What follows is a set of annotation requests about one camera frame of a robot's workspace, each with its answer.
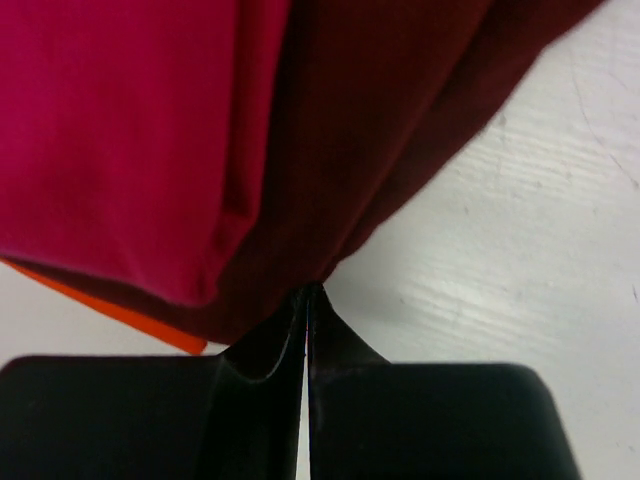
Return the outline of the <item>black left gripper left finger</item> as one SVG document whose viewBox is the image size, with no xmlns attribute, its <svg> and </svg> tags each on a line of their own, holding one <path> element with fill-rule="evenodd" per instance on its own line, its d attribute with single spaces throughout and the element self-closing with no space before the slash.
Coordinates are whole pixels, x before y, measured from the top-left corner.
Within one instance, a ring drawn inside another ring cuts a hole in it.
<svg viewBox="0 0 640 480">
<path fill-rule="evenodd" d="M 1 371 L 5 479 L 292 479 L 302 292 L 214 356 L 25 356 Z"/>
</svg>

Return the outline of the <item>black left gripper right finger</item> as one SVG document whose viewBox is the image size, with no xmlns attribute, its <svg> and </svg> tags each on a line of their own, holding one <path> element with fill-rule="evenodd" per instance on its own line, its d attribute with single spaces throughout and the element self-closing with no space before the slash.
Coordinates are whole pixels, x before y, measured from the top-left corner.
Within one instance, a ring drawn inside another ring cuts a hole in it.
<svg viewBox="0 0 640 480">
<path fill-rule="evenodd" d="M 307 297 L 315 479 L 576 479 L 554 400 L 509 363 L 392 363 Z"/>
</svg>

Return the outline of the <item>red t-shirt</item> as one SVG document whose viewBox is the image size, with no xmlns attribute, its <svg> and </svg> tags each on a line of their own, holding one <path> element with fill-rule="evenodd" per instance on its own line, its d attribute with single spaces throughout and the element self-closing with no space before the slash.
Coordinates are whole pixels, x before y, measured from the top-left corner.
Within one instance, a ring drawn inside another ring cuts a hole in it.
<svg viewBox="0 0 640 480">
<path fill-rule="evenodd" d="M 1 253 L 200 306 L 259 210 L 286 1 L 5 1 Z"/>
</svg>

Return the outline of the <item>dark maroon t-shirt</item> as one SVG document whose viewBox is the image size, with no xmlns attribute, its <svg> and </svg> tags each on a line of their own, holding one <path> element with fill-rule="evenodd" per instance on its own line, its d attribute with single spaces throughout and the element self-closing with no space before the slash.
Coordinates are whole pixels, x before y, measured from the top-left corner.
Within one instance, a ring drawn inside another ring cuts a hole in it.
<svg viewBox="0 0 640 480">
<path fill-rule="evenodd" d="M 206 341 L 232 343 L 357 251 L 500 109 L 594 1 L 286 1 L 260 204 L 188 306 L 8 260 Z"/>
</svg>

